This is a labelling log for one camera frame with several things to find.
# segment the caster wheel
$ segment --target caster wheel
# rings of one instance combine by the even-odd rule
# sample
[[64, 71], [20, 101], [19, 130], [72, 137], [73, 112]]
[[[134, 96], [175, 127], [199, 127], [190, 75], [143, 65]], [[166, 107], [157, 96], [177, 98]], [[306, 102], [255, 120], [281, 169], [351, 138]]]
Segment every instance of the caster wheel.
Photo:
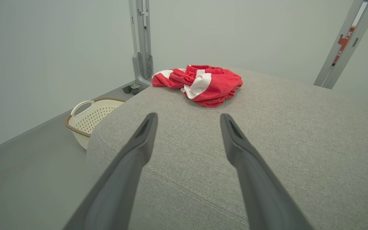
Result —
[[132, 89], [132, 93], [133, 93], [133, 95], [136, 95], [136, 94], [140, 93], [140, 90], [139, 89]]
[[132, 88], [130, 86], [126, 86], [123, 88], [124, 93], [130, 93], [132, 91]]

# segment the gray fabric cushion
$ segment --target gray fabric cushion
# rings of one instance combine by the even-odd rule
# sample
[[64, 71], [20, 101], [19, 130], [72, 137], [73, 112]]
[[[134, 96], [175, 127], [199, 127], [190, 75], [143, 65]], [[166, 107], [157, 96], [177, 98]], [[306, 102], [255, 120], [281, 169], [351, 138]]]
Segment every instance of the gray fabric cushion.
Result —
[[368, 108], [325, 88], [231, 70], [244, 85], [218, 108], [150, 87], [93, 131], [87, 158], [100, 173], [148, 113], [159, 115], [130, 228], [248, 229], [220, 133], [225, 112], [316, 229], [368, 229]]

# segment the white plastic basket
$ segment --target white plastic basket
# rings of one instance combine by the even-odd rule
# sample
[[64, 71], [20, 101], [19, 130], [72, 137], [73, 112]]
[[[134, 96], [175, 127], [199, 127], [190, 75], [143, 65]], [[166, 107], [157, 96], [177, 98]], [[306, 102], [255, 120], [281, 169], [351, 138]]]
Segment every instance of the white plastic basket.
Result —
[[[90, 134], [96, 125], [111, 111], [125, 101], [114, 98], [101, 98], [94, 101], [84, 101], [75, 106], [65, 125], [75, 135], [76, 140], [86, 150], [88, 148]], [[91, 104], [89, 108], [75, 115], [77, 109], [85, 104]]]

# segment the basket rim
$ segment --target basket rim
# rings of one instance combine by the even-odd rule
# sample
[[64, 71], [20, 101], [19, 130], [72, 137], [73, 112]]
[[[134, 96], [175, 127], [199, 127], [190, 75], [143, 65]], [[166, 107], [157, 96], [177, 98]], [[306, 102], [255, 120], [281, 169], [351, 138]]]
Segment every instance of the basket rim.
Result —
[[[99, 99], [96, 99], [96, 100], [93, 100], [94, 102], [98, 102], [98, 101], [102, 101], [102, 100], [114, 100], [114, 101], [118, 101], [118, 102], [126, 102], [125, 100], [120, 100], [120, 99], [116, 99], [116, 98], [111, 98], [111, 97], [104, 97], [104, 98], [99, 98]], [[80, 134], [82, 136], [85, 136], [85, 137], [89, 137], [90, 138], [90, 134], [88, 133], [85, 133], [83, 131], [80, 131], [72, 126], [70, 126], [69, 124], [69, 120], [70, 118], [72, 118], [72, 115], [69, 115], [66, 120], [65, 120], [65, 126], [66, 128], [70, 129], [71, 131], [77, 133], [77, 134]]]

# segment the metal frame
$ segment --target metal frame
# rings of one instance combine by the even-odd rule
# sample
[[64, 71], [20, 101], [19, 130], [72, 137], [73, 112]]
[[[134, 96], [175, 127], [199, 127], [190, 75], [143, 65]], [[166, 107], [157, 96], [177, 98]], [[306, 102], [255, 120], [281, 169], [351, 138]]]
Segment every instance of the metal frame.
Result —
[[143, 0], [129, 0], [129, 8], [134, 45], [134, 76], [137, 84], [151, 86], [149, 80], [153, 75], [153, 61], [150, 44], [149, 0], [145, 0], [144, 4]]
[[342, 28], [340, 29], [339, 35], [337, 36], [332, 49], [330, 50], [329, 55], [326, 58], [323, 67], [316, 78], [314, 83], [315, 86], [321, 86], [324, 88], [332, 89], [334, 84], [337, 82], [340, 74], [343, 72], [344, 68], [346, 67], [347, 63], [352, 57], [354, 51], [356, 50], [357, 46], [359, 45], [365, 31], [368, 28], [368, 4], [364, 9], [364, 12], [356, 25], [356, 29], [353, 31], [351, 35], [351, 39], [347, 43], [344, 51], [342, 52], [339, 60], [336, 64], [332, 67], [333, 61], [336, 58], [337, 53], [340, 50], [341, 45], [339, 44], [339, 39], [341, 37], [346, 38], [350, 27], [353, 21], [356, 18], [357, 13], [359, 12], [360, 7], [362, 6], [363, 0], [355, 0], [352, 4], [352, 7], [349, 10], [349, 13], [346, 17], [346, 20], [343, 23]]

